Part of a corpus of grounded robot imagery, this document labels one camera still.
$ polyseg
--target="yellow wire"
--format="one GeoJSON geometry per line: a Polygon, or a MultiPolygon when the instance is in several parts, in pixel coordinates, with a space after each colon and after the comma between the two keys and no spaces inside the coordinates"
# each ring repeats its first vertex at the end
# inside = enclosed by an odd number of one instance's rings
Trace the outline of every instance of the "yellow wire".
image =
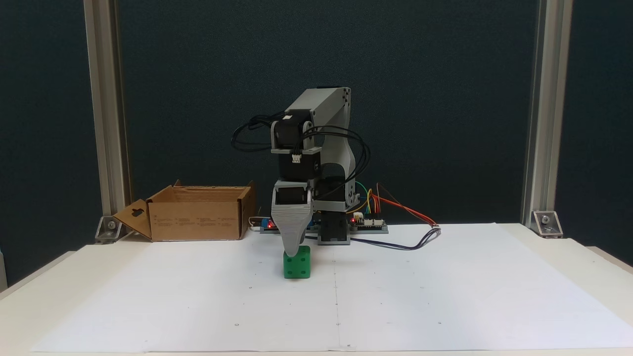
{"type": "Polygon", "coordinates": [[[369,188],[369,192],[367,192],[367,208],[369,208],[369,213],[372,213],[372,206],[369,204],[369,197],[372,196],[372,189],[369,188]]]}
{"type": "Polygon", "coordinates": [[[360,207],[358,207],[358,208],[356,208],[356,209],[354,209],[354,210],[352,210],[352,211],[348,212],[348,214],[355,213],[355,212],[357,212],[358,210],[361,210],[362,208],[364,208],[364,207],[365,207],[365,204],[367,204],[367,202],[364,202],[364,203],[363,203],[360,207]]]}
{"type": "Polygon", "coordinates": [[[364,208],[364,207],[365,207],[365,205],[369,204],[369,197],[370,197],[371,195],[372,195],[372,190],[371,190],[371,189],[369,189],[369,192],[368,192],[368,194],[367,194],[367,200],[366,200],[366,201],[365,201],[365,202],[364,202],[364,203],[363,203],[360,207],[358,207],[358,208],[356,208],[356,209],[354,209],[354,210],[352,210],[352,211],[348,212],[348,214],[355,213],[355,212],[357,212],[358,210],[361,210],[362,208],[364,208]]]}

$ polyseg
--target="white paper sheet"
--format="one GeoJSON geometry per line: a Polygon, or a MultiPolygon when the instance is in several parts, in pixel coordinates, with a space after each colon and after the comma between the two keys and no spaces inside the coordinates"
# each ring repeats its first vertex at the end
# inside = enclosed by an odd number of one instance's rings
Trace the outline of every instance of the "white paper sheet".
{"type": "Polygon", "coordinates": [[[152,244],[32,350],[633,347],[633,327],[494,224],[445,226],[417,251],[311,247],[311,277],[292,280],[279,236],[152,244]]]}

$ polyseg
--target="green dice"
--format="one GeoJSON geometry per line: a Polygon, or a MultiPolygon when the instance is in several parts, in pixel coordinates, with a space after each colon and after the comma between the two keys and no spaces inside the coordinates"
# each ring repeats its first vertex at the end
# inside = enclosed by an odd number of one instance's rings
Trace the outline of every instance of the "green dice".
{"type": "Polygon", "coordinates": [[[310,278],[310,246],[299,246],[293,257],[284,252],[284,277],[310,278]]]}

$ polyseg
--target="robotic arm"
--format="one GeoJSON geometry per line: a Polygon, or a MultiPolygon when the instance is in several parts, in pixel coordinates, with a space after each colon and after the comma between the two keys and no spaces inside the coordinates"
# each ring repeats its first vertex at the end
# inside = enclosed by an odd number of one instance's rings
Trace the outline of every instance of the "robotic arm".
{"type": "Polygon", "coordinates": [[[271,216],[293,257],[305,238],[313,212],[322,214],[318,243],[348,245],[346,212],[358,204],[355,180],[345,182],[356,162],[349,147],[351,90],[348,87],[307,89],[270,127],[271,152],[278,155],[280,179],[275,183],[271,216]],[[316,146],[312,132],[333,133],[316,146]],[[323,168],[337,165],[339,175],[324,177],[323,168]]]}

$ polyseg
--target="black cable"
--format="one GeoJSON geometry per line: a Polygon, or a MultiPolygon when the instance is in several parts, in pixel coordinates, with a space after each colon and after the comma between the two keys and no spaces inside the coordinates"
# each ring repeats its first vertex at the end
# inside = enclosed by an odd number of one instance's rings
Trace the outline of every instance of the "black cable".
{"type": "Polygon", "coordinates": [[[356,163],[354,169],[349,173],[348,178],[340,186],[337,186],[336,188],[330,190],[328,193],[325,193],[325,194],[315,198],[315,200],[322,200],[324,197],[326,197],[326,196],[334,193],[338,189],[344,187],[348,182],[352,181],[353,179],[358,177],[361,173],[363,173],[363,171],[365,171],[365,169],[367,169],[367,167],[369,166],[369,161],[371,159],[372,152],[371,152],[371,149],[369,148],[369,145],[363,141],[362,137],[357,132],[355,132],[353,130],[350,130],[350,129],[345,129],[345,128],[340,127],[340,126],[335,126],[335,125],[321,125],[321,126],[314,126],[314,127],[311,127],[310,129],[306,130],[306,132],[304,132],[303,135],[301,135],[299,140],[297,140],[297,143],[295,144],[295,146],[292,149],[292,153],[295,154],[295,155],[300,155],[301,154],[301,143],[303,142],[303,140],[305,140],[306,138],[312,137],[312,136],[316,136],[316,135],[345,137],[347,139],[352,139],[354,141],[358,141],[361,144],[361,147],[362,147],[361,155],[360,155],[360,157],[358,159],[358,162],[356,163]],[[348,132],[348,134],[343,133],[343,132],[316,131],[317,129],[324,129],[324,128],[332,128],[332,129],[343,130],[343,131],[348,132]]]}
{"type": "Polygon", "coordinates": [[[284,115],[285,115],[285,111],[280,111],[273,115],[255,115],[251,117],[251,119],[248,122],[240,125],[235,131],[233,131],[233,136],[231,137],[231,146],[235,148],[236,150],[242,151],[242,152],[259,152],[259,151],[269,150],[271,148],[270,143],[245,142],[245,141],[240,141],[237,138],[239,137],[240,133],[244,129],[256,130],[264,126],[271,127],[273,122],[281,120],[284,117],[284,115]],[[244,148],[238,145],[259,146],[259,147],[244,148]]]}
{"type": "MultiPolygon", "coordinates": [[[[439,227],[434,227],[433,229],[429,230],[426,234],[424,234],[424,236],[422,236],[422,239],[420,240],[420,242],[418,242],[414,246],[398,245],[398,244],[395,244],[395,243],[388,243],[388,242],[385,242],[385,241],[367,240],[367,239],[359,239],[359,238],[350,238],[350,240],[351,241],[356,241],[356,242],[362,242],[362,243],[366,243],[366,244],[374,245],[374,246],[378,246],[378,247],[392,248],[394,250],[415,251],[415,250],[421,249],[427,243],[431,242],[433,239],[438,237],[440,235],[440,233],[442,233],[442,229],[439,228],[439,227]]],[[[306,236],[306,239],[316,240],[317,237],[306,236]]]]}

